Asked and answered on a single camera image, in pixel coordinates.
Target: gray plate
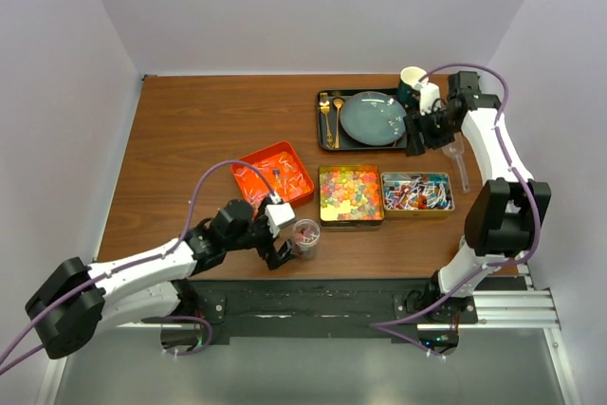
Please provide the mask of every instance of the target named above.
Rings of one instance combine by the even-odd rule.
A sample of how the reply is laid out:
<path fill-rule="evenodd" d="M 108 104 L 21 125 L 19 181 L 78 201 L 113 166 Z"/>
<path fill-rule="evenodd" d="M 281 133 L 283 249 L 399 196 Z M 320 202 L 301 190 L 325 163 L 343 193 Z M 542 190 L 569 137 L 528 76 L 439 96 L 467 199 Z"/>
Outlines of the gray plate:
<path fill-rule="evenodd" d="M 384 146 L 405 134 L 405 108 L 380 92 L 360 92 L 348 100 L 340 112 L 341 127 L 369 146 Z"/>

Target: fork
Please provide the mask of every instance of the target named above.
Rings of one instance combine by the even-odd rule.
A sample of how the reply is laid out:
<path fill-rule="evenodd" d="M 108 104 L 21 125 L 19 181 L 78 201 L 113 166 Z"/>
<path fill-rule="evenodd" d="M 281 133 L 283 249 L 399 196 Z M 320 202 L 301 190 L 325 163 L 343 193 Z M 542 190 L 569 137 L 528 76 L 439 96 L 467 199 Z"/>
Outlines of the fork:
<path fill-rule="evenodd" d="M 329 101 L 326 92 L 321 92 L 321 100 L 319 101 L 319 107 L 321 113 L 324 114 L 324 121 L 326 122 L 326 145 L 329 149 L 333 149 L 333 135 L 331 135 L 331 127 L 329 126 L 329 111 L 331 111 L 331 101 Z"/>

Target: wooden table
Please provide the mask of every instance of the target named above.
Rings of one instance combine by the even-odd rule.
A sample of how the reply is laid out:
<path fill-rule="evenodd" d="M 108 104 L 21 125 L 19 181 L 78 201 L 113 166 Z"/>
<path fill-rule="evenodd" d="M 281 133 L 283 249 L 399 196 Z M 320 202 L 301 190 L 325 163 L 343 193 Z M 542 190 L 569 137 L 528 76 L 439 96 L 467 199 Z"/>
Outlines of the wooden table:
<path fill-rule="evenodd" d="M 432 78 L 447 93 L 447 78 Z M 407 157 L 402 152 L 327 153 L 318 143 L 316 94 L 321 89 L 390 87 L 396 75 L 148 77 L 145 79 L 100 261 L 160 246 L 183 227 L 200 175 L 214 163 L 238 158 L 275 142 L 293 144 L 310 175 L 323 164 L 375 163 L 384 171 L 449 173 L 454 214 L 444 220 L 385 220 L 377 231 L 323 231 L 312 261 L 291 261 L 275 271 L 255 251 L 229 253 L 203 277 L 413 277 L 430 276 L 457 251 L 466 214 L 481 190 L 481 176 L 466 144 L 471 192 L 441 151 Z M 240 193 L 229 167 L 203 187 L 194 220 L 215 216 Z M 298 218 L 318 220 L 318 192 L 297 208 Z"/>

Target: mug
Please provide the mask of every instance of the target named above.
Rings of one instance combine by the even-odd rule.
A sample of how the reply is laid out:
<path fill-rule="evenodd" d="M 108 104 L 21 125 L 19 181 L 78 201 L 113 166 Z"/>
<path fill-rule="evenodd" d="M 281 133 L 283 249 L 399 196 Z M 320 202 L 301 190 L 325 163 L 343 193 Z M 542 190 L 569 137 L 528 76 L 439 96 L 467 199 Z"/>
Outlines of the mug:
<path fill-rule="evenodd" d="M 419 78 L 426 74 L 426 70 L 418 66 L 408 66 L 400 72 L 400 81 L 396 97 L 406 110 L 419 110 L 419 92 L 414 89 Z"/>

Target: square container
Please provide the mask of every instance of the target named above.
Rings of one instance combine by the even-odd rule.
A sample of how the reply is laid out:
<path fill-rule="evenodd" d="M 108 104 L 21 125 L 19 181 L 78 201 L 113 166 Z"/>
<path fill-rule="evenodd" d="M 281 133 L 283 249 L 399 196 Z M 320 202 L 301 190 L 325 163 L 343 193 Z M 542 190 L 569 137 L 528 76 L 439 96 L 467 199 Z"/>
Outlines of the square container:
<path fill-rule="evenodd" d="M 382 173 L 381 192 L 386 218 L 447 217 L 455 209 L 445 173 Z"/>
<path fill-rule="evenodd" d="M 301 206 L 314 198 L 314 182 L 289 142 L 272 144 L 239 159 L 256 166 L 284 202 L 291 203 L 291 206 Z M 276 169 L 279 170 L 278 175 L 274 174 Z M 268 195 L 262 179 L 240 165 L 231 165 L 231 172 L 245 200 L 257 209 Z"/>
<path fill-rule="evenodd" d="M 321 226 L 345 230 L 379 228 L 384 218 L 375 165 L 319 168 Z"/>

